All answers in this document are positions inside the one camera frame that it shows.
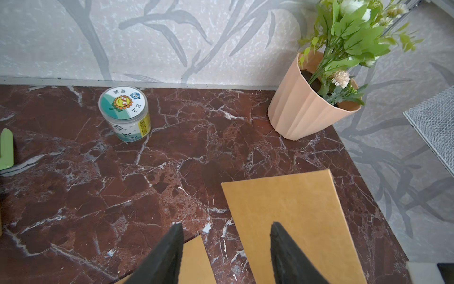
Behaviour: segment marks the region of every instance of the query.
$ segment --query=plastic jar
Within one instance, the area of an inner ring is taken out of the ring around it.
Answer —
[[[99,98],[98,107],[122,141],[137,141],[151,130],[147,98],[136,88],[110,88]]]

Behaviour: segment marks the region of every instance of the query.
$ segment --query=jar lid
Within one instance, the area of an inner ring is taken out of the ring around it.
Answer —
[[[118,86],[106,90],[99,98],[99,109],[112,118],[128,120],[138,116],[144,109],[147,98],[138,89]]]

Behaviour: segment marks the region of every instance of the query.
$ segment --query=cartoon character sticker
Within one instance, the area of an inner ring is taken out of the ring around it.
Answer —
[[[113,108],[110,108],[110,110],[122,111],[131,107],[132,105],[133,100],[130,97],[126,95],[121,95],[113,100],[112,103]]]
[[[131,97],[132,97],[133,99],[140,99],[140,94],[139,94],[139,93],[132,93],[132,94],[131,94]]]

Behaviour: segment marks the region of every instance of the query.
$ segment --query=metal mesh basket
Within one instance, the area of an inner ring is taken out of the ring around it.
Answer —
[[[454,86],[405,111],[404,115],[454,176]]]

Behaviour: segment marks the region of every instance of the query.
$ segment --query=white flower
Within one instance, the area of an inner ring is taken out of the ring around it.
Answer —
[[[370,9],[366,9],[366,12],[364,13],[361,20],[363,20],[364,22],[367,22],[369,19],[370,19]]]
[[[385,11],[386,15],[392,18],[400,18],[401,15],[408,13],[408,8],[405,4],[392,5],[388,10]]]
[[[351,14],[351,13],[355,12],[356,10],[358,10],[364,4],[365,3],[363,1],[344,0],[340,4],[340,13],[342,15]],[[370,19],[370,9],[367,9],[362,17],[362,20],[364,22],[366,22],[369,19]]]
[[[340,86],[341,88],[345,88],[350,82],[350,74],[347,71],[339,70],[333,75],[333,79],[331,79],[334,85]]]
[[[367,59],[365,62],[364,62],[364,65],[366,67],[373,67],[375,62],[377,62],[377,59],[379,58],[380,56],[376,56],[374,59]]]
[[[362,5],[364,5],[363,1],[344,0],[340,4],[340,12],[343,15],[351,14],[358,10]]]
[[[393,20],[394,19],[392,17],[383,17],[378,21],[378,25],[381,25],[381,26],[387,28],[393,24]]]

